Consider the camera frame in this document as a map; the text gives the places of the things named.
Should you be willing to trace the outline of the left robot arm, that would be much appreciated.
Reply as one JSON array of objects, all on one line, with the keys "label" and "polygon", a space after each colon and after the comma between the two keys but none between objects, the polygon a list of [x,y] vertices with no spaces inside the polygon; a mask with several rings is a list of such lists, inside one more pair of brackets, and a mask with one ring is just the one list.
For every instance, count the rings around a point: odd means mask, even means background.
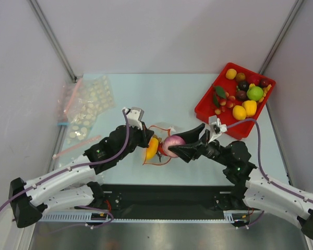
[{"label": "left robot arm", "polygon": [[100,208],[104,193],[92,178],[115,167],[137,147],[147,148],[153,135],[145,126],[122,125],[71,163],[32,180],[12,180],[8,200],[16,226],[31,226],[51,210]]}]

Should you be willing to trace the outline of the red chili pepper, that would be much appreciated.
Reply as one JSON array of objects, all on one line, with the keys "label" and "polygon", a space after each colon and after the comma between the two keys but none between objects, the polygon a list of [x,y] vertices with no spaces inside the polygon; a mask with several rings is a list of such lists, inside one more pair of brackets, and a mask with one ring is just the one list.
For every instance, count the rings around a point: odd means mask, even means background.
[{"label": "red chili pepper", "polygon": [[158,145],[158,152],[159,154],[163,155],[163,156],[167,156],[167,154],[165,153],[164,149],[163,149],[163,142],[160,142]]}]

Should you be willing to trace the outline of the clear zip bag orange zipper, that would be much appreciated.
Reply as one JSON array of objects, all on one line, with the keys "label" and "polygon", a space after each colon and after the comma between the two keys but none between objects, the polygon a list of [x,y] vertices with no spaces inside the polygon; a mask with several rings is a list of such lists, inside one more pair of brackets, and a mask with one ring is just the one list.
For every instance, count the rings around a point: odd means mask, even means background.
[{"label": "clear zip bag orange zipper", "polygon": [[163,166],[171,161],[163,150],[164,140],[176,133],[175,127],[169,123],[159,122],[148,127],[154,132],[148,147],[142,151],[143,165]]}]

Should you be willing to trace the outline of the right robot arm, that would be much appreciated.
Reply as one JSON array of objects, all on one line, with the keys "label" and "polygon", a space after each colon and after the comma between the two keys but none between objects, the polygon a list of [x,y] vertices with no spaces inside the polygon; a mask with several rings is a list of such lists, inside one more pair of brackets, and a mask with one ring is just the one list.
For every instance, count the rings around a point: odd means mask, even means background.
[{"label": "right robot arm", "polygon": [[167,146],[167,154],[174,153],[185,162],[204,156],[225,166],[223,173],[234,185],[230,202],[236,209],[245,206],[268,212],[301,229],[313,240],[313,194],[282,183],[267,175],[261,164],[250,162],[251,155],[243,141],[221,146],[217,141],[231,126],[219,120],[206,128],[204,124],[177,134],[183,145]]}]

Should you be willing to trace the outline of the orange yellow mango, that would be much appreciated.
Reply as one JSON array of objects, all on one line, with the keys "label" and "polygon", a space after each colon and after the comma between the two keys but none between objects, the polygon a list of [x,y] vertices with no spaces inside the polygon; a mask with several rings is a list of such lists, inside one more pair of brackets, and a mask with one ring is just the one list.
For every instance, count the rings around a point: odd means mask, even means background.
[{"label": "orange yellow mango", "polygon": [[158,147],[159,147],[159,140],[157,138],[152,138],[148,144],[148,147],[146,149],[146,153],[145,153],[145,160],[150,160],[152,159],[155,154],[158,151]]}]

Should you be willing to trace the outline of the purple onion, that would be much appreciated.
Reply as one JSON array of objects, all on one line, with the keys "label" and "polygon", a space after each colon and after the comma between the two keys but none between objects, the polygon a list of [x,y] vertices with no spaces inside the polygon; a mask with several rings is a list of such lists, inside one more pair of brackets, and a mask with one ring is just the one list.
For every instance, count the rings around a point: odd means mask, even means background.
[{"label": "purple onion", "polygon": [[172,158],[177,158],[178,156],[172,151],[170,151],[169,147],[179,146],[179,145],[184,145],[184,144],[185,144],[185,141],[183,138],[181,138],[178,135],[171,135],[171,136],[168,136],[164,140],[162,149],[167,156],[172,157]]}]

